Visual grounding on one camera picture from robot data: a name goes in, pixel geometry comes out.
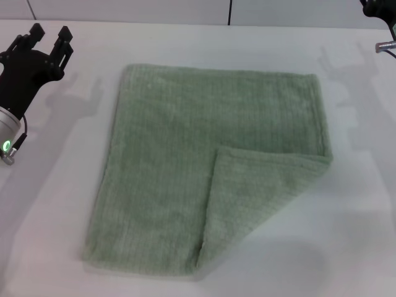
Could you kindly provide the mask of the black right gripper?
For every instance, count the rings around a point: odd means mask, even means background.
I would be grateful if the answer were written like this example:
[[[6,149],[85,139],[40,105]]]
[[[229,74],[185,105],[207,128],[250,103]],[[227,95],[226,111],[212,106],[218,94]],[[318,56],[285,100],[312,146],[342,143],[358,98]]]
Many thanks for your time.
[[[396,0],[359,0],[366,17],[378,19],[396,18]]]

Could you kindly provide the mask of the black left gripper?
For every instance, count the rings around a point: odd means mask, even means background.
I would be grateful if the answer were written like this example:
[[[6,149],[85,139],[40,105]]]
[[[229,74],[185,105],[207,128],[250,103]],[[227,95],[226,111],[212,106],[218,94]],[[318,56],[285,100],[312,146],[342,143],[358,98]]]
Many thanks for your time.
[[[16,118],[25,114],[44,84],[64,77],[64,69],[74,52],[68,26],[59,31],[49,55],[33,49],[44,34],[41,25],[35,23],[29,34],[17,35],[8,49],[0,53],[0,63],[4,66],[0,74],[0,107]]]

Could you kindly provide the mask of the green terry towel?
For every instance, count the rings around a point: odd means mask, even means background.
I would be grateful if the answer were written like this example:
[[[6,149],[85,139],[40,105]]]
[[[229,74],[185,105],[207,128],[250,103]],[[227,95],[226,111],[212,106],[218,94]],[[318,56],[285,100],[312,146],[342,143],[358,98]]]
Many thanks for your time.
[[[144,275],[194,274],[331,162],[314,74],[131,64],[84,261]]]

